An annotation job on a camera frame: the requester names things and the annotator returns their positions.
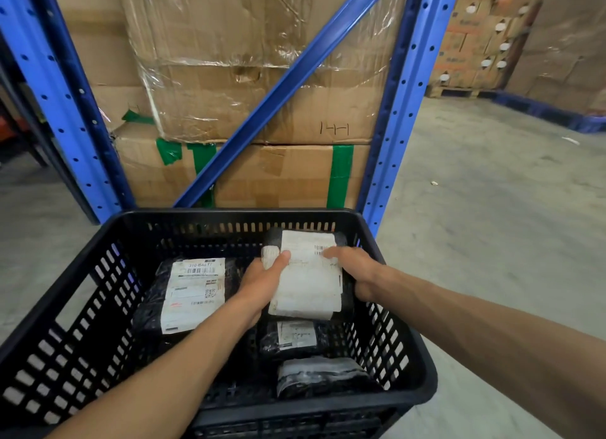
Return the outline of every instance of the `small package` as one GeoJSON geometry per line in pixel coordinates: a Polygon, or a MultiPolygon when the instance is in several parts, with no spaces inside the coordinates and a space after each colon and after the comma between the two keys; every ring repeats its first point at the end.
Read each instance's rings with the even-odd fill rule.
{"type": "Polygon", "coordinates": [[[136,336],[166,336],[195,329],[240,285],[235,259],[169,259],[133,315],[136,336]]]}
{"type": "Polygon", "coordinates": [[[338,392],[377,392],[381,386],[351,358],[316,356],[286,361],[277,373],[277,397],[307,398],[338,392]]]}
{"type": "Polygon", "coordinates": [[[329,330],[329,323],[317,321],[268,321],[259,354],[272,361],[321,355],[330,347],[329,330]]]}
{"type": "Polygon", "coordinates": [[[281,251],[290,251],[288,266],[280,275],[276,294],[267,313],[276,319],[352,321],[353,279],[322,252],[330,246],[346,246],[340,232],[306,232],[271,228],[262,249],[267,269],[281,251]]]}

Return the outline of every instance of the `hand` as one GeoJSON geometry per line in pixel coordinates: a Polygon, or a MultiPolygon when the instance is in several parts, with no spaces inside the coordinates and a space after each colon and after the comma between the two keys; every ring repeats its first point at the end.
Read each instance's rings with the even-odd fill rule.
{"type": "Polygon", "coordinates": [[[325,249],[322,255],[327,259],[336,257],[345,271],[356,279],[357,298],[362,302],[376,302],[375,278],[380,263],[371,259],[362,248],[349,246],[332,246],[325,249]]]}
{"type": "Polygon", "coordinates": [[[259,321],[261,311],[276,293],[280,274],[288,265],[288,261],[290,261],[290,251],[283,251],[267,270],[263,268],[259,257],[246,268],[236,297],[245,298],[246,303],[253,308],[255,318],[251,326],[259,321]]]}

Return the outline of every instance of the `pallet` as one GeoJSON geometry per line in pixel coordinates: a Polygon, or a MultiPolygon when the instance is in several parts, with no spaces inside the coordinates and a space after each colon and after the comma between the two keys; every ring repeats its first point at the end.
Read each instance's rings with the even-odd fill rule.
{"type": "Polygon", "coordinates": [[[582,115],[555,108],[549,104],[498,91],[493,102],[514,109],[538,119],[550,121],[579,133],[599,133],[606,131],[606,117],[582,115]]]}
{"type": "Polygon", "coordinates": [[[492,99],[496,90],[485,90],[483,88],[459,88],[441,85],[428,85],[425,96],[428,98],[488,98],[492,99]]]}

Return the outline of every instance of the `forearm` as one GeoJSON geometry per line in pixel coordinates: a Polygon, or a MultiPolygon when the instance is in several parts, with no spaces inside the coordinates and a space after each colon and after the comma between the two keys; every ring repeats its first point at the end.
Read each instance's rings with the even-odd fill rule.
{"type": "Polygon", "coordinates": [[[376,300],[566,438],[604,437],[606,343],[389,267],[376,300]]]}
{"type": "Polygon", "coordinates": [[[253,316],[236,295],[183,342],[89,404],[50,437],[181,437],[253,316]]]}

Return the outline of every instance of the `crate rim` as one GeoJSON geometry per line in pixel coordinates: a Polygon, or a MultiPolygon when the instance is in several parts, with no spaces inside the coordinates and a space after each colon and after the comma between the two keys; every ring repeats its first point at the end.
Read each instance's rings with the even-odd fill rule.
{"type": "MultiPolygon", "coordinates": [[[[319,214],[319,213],[348,213],[353,214],[360,221],[360,227],[368,242],[378,254],[378,262],[385,264],[385,260],[376,244],[375,237],[362,215],[353,209],[335,208],[138,208],[114,214],[92,236],[89,242],[80,250],[78,255],[70,262],[65,270],[57,277],[55,282],[36,302],[34,307],[26,314],[17,327],[11,332],[0,346],[0,366],[5,363],[12,351],[19,346],[30,330],[36,327],[38,321],[46,319],[51,313],[48,304],[64,297],[65,303],[71,298],[73,291],[64,287],[66,281],[76,273],[78,266],[96,249],[98,242],[119,224],[122,219],[134,214],[216,214],[216,213],[276,213],[276,214],[319,214]]],[[[428,402],[437,390],[437,370],[431,355],[419,332],[410,327],[413,342],[417,345],[421,359],[425,365],[426,376],[423,384],[414,390],[383,391],[371,394],[339,395],[331,397],[318,397],[300,400],[285,400],[274,403],[264,403],[250,406],[217,407],[199,410],[191,426],[213,426],[225,423],[240,423],[242,421],[268,420],[278,417],[314,415],[327,412],[327,400],[330,411],[351,411],[357,409],[398,407],[400,405],[420,405],[428,402]]]]}

